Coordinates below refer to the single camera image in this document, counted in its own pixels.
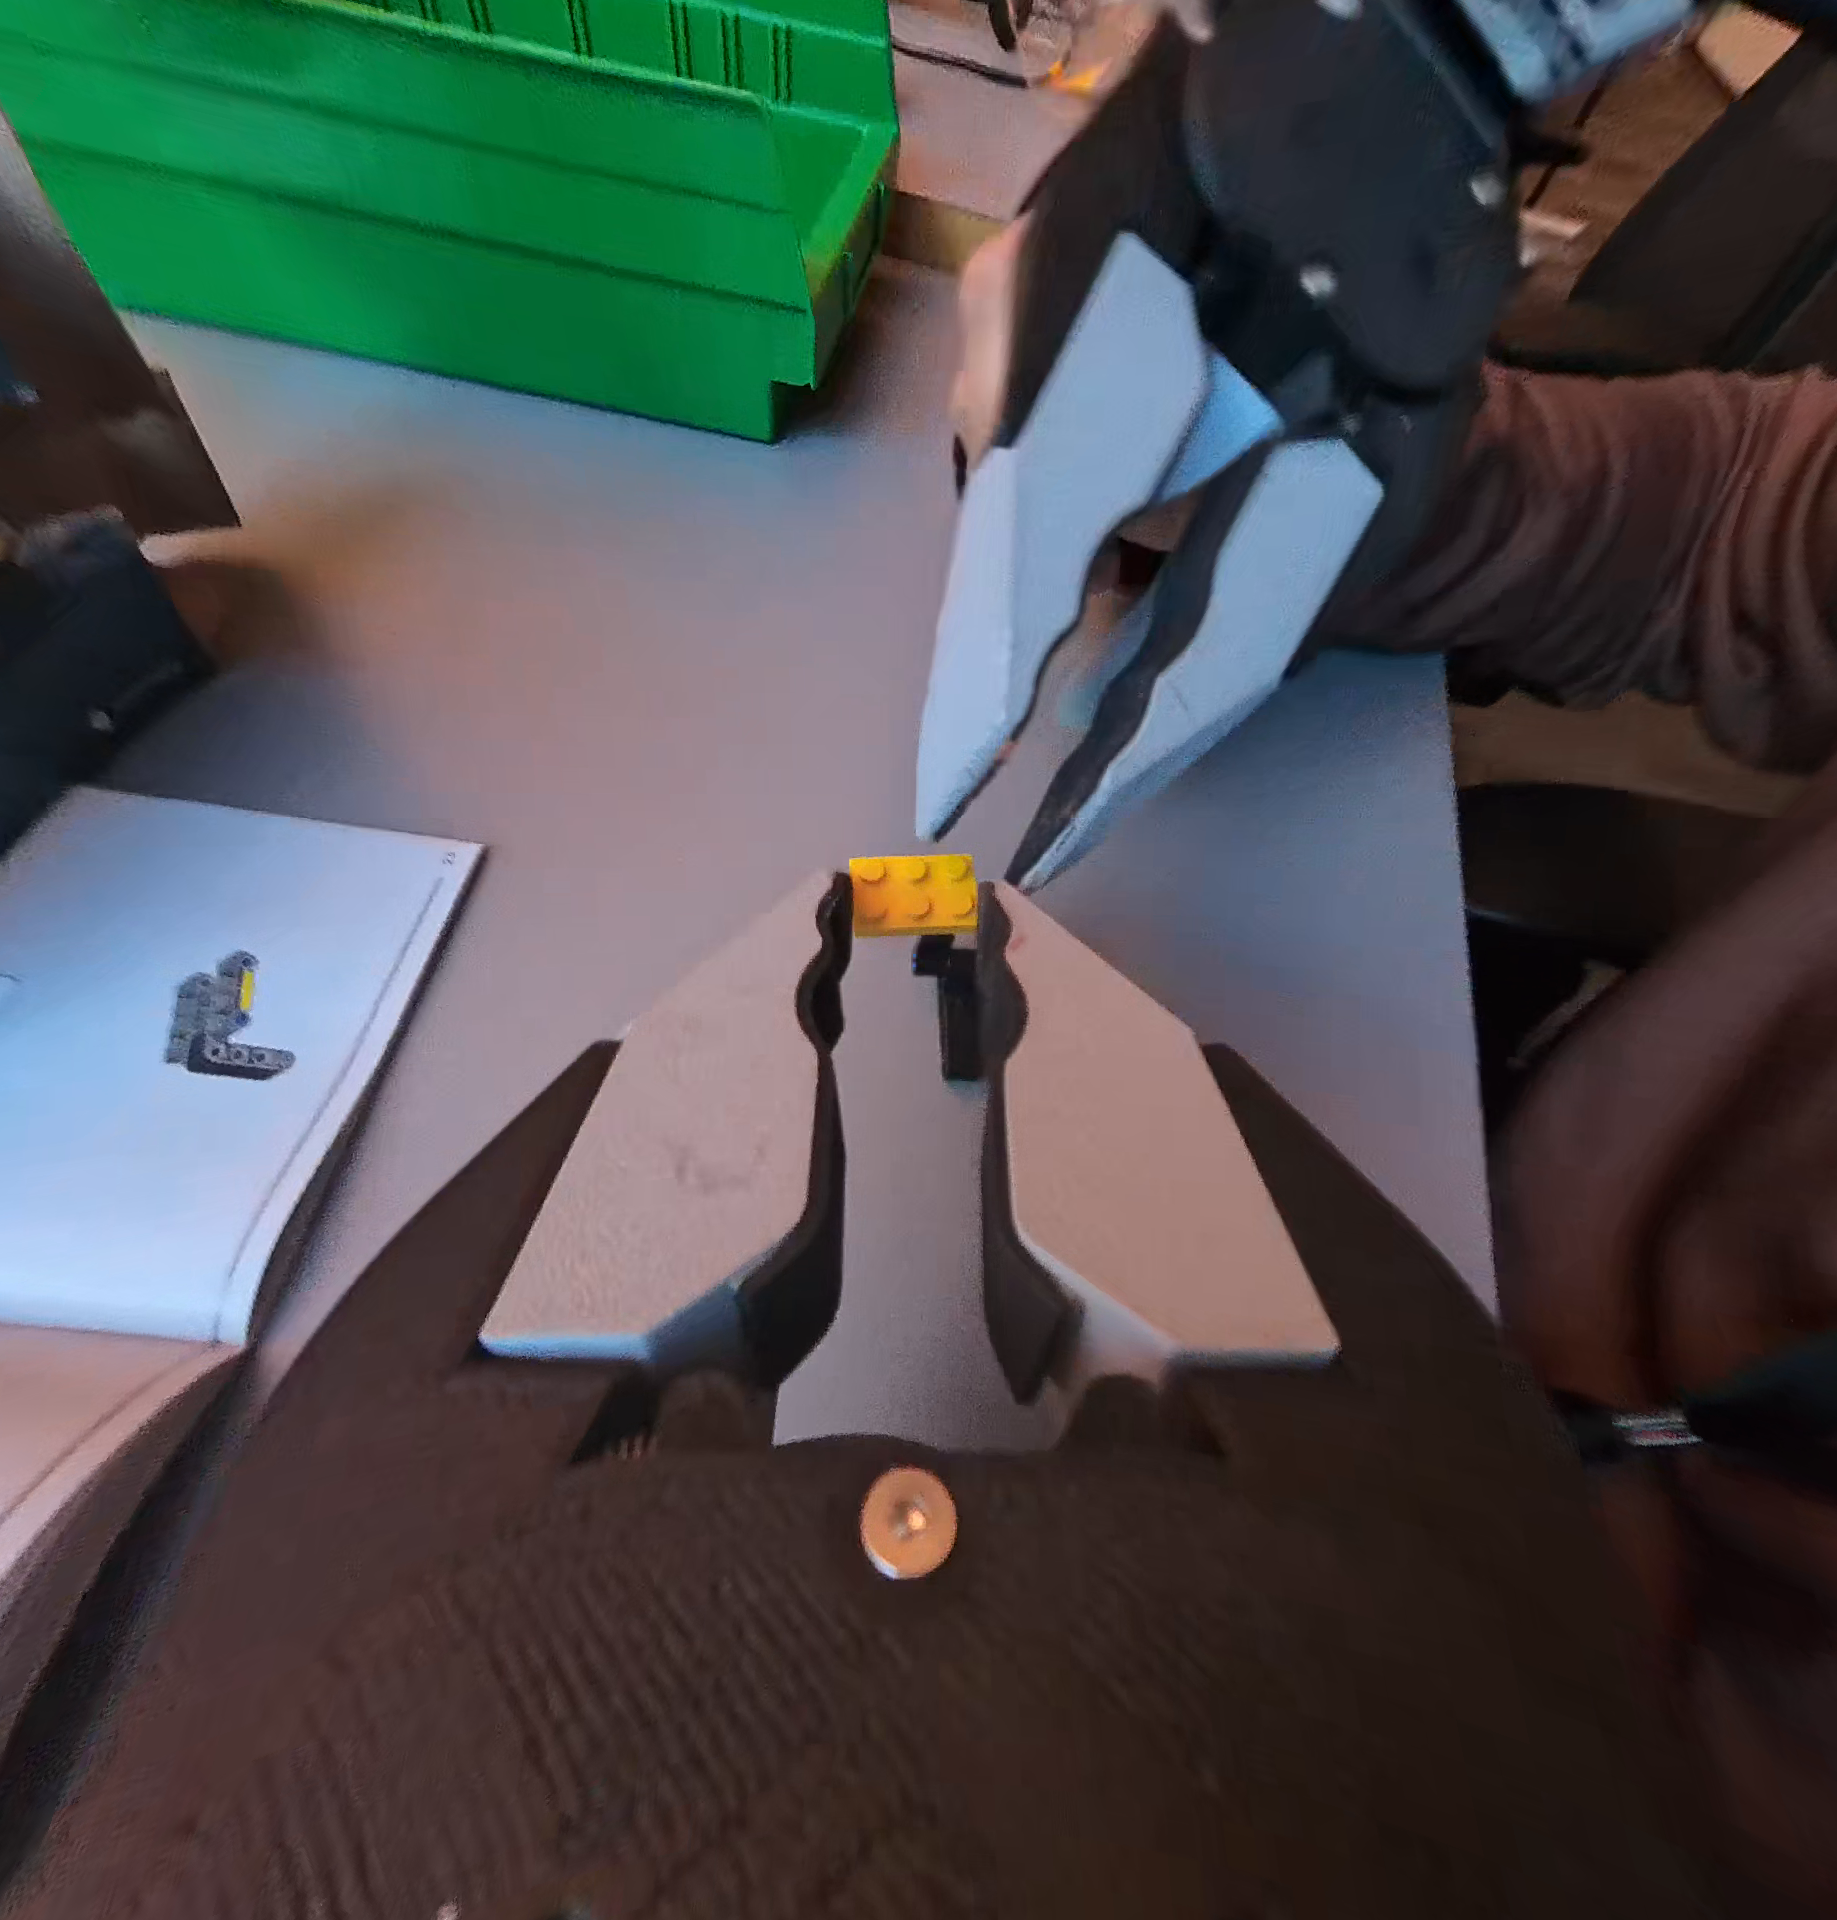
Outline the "lego instruction booklet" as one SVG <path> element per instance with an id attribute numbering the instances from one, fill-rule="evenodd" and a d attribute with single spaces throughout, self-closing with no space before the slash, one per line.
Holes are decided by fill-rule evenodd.
<path id="1" fill-rule="evenodd" d="M 482 853 L 76 786 L 0 862 L 0 1617 L 253 1343 Z"/>

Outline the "green plastic bin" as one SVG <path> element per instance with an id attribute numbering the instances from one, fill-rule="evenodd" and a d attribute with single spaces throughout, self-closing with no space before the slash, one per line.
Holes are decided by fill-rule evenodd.
<path id="1" fill-rule="evenodd" d="M 883 2 L 356 2 L 458 42 L 701 83 L 856 122 L 897 122 Z"/>
<path id="2" fill-rule="evenodd" d="M 0 2 L 0 110 L 123 308 L 771 444 L 897 122 L 317 2 Z"/>

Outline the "yellow lego brick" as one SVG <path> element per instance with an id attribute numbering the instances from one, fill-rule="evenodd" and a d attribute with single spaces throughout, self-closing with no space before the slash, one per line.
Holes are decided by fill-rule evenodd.
<path id="1" fill-rule="evenodd" d="M 856 854 L 847 876 L 858 939 L 954 939 L 977 928 L 980 881 L 969 854 Z"/>

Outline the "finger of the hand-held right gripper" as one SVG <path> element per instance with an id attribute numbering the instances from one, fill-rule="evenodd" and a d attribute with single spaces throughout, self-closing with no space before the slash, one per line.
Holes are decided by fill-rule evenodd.
<path id="1" fill-rule="evenodd" d="M 970 468 L 916 741 L 913 830 L 939 841 L 1027 726 L 1100 543 L 1170 476 L 1208 397 L 1190 285 L 1119 233 L 1027 420 Z"/>
<path id="2" fill-rule="evenodd" d="M 1276 440 L 1210 477 L 1136 607 L 1136 645 L 1098 695 L 1006 870 L 1042 888 L 1193 766 L 1284 680 L 1382 502 L 1337 436 Z"/>

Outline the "dark cardboard sheet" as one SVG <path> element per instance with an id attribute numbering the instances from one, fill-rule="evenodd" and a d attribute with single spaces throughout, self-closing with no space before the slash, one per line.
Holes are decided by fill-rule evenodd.
<path id="1" fill-rule="evenodd" d="M 0 110 L 0 524 L 99 509 L 136 535 L 238 524 L 176 386 L 140 354 Z"/>

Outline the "person's left forearm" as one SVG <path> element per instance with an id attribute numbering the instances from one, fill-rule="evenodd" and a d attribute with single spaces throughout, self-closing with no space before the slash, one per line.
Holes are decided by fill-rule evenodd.
<path id="1" fill-rule="evenodd" d="M 1495 1198 L 1552 1389 L 1657 1406 L 1837 1329 L 1837 807 L 1557 1046 Z"/>

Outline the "black lego piece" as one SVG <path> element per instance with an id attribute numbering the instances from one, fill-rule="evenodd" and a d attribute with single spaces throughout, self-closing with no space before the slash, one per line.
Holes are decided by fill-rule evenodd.
<path id="1" fill-rule="evenodd" d="M 980 944 L 928 930 L 913 941 L 910 974 L 935 988 L 941 1076 L 951 1087 L 985 1079 L 985 968 Z"/>

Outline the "clear plastic bag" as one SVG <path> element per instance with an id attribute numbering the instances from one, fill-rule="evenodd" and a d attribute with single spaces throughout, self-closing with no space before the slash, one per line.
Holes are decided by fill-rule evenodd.
<path id="1" fill-rule="evenodd" d="M 1217 2 L 985 2 L 1000 51 L 1019 56 L 1027 85 L 1080 97 L 1114 78 L 1160 24 L 1203 42 Z"/>

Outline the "person's right forearm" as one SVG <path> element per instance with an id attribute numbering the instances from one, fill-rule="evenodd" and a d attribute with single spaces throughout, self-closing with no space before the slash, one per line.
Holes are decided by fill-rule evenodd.
<path id="1" fill-rule="evenodd" d="M 1326 607 L 1322 647 L 1451 656 L 1552 707 L 1639 695 L 1741 765 L 1828 777 L 1837 374 L 1487 367 L 1426 535 Z"/>

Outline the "person's right hand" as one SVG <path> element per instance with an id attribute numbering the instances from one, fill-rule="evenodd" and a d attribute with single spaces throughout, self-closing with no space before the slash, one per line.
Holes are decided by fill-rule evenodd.
<path id="1" fill-rule="evenodd" d="M 1000 432 L 1019 380 L 1042 376 L 1054 332 L 1054 275 L 1038 209 L 985 237 L 956 281 L 954 487 L 962 492 Z"/>

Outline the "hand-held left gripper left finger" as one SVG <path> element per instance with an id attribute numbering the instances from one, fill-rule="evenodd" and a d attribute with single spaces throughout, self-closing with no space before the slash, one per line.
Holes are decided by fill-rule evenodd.
<path id="1" fill-rule="evenodd" d="M 480 1323 L 502 1359 L 775 1390 L 840 1293 L 850 884 L 801 881 L 626 1029 Z"/>

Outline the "black wristwatch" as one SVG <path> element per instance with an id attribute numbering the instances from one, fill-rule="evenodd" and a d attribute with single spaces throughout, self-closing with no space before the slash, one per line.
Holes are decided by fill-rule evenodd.
<path id="1" fill-rule="evenodd" d="M 1550 1402 L 1587 1466 L 1707 1450 L 1837 1502 L 1837 1326 L 1664 1407 L 1615 1410 L 1560 1390 Z"/>

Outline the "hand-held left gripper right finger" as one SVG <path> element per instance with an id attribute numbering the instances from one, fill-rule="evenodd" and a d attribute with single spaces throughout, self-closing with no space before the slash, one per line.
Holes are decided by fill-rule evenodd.
<path id="1" fill-rule="evenodd" d="M 982 1293 L 1019 1404 L 1337 1361 L 1192 1029 L 1007 883 L 975 947 Z"/>

